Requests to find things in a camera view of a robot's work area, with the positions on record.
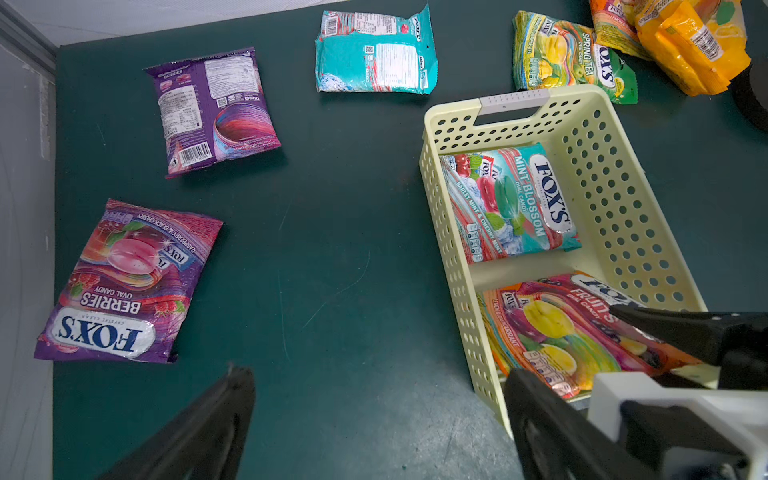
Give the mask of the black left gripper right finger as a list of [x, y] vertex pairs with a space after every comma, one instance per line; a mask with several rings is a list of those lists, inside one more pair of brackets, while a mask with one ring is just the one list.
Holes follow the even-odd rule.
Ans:
[[526, 479], [655, 479], [532, 372], [512, 370], [507, 415]]

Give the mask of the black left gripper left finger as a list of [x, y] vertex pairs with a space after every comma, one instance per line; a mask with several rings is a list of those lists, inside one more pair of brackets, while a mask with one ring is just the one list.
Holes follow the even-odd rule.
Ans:
[[253, 371], [227, 373], [102, 479], [234, 479], [256, 402]]

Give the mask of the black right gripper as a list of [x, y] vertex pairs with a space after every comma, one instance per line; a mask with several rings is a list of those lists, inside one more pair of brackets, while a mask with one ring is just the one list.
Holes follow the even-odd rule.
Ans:
[[599, 374], [588, 421], [660, 479], [767, 476], [767, 315], [611, 306], [619, 320], [719, 369], [717, 386]]

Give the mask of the lemon blackcurrant Fox's candy bag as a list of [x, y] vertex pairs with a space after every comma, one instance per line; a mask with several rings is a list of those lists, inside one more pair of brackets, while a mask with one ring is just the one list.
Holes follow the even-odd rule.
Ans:
[[486, 290], [477, 301], [498, 372], [530, 371], [565, 400], [591, 392], [599, 373], [654, 377], [699, 362], [612, 314], [637, 303], [581, 271]]

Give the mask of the mint blossom Fox's candy bag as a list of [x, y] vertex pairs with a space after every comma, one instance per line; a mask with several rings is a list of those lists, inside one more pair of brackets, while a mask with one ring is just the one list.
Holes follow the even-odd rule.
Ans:
[[541, 144], [445, 155], [440, 162], [468, 263], [582, 247]]

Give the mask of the green spring tea candy bag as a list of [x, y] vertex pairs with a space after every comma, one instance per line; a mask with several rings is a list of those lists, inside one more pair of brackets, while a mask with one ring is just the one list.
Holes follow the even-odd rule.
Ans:
[[517, 89], [595, 85], [613, 103], [638, 102], [635, 72], [597, 42], [592, 28], [521, 10], [513, 29], [512, 78]]

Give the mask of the teal mint candy bag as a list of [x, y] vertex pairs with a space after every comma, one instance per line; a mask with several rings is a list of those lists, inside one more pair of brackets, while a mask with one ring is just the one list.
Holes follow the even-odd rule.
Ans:
[[315, 49], [319, 92], [429, 95], [438, 83], [428, 6], [408, 18], [324, 11]]

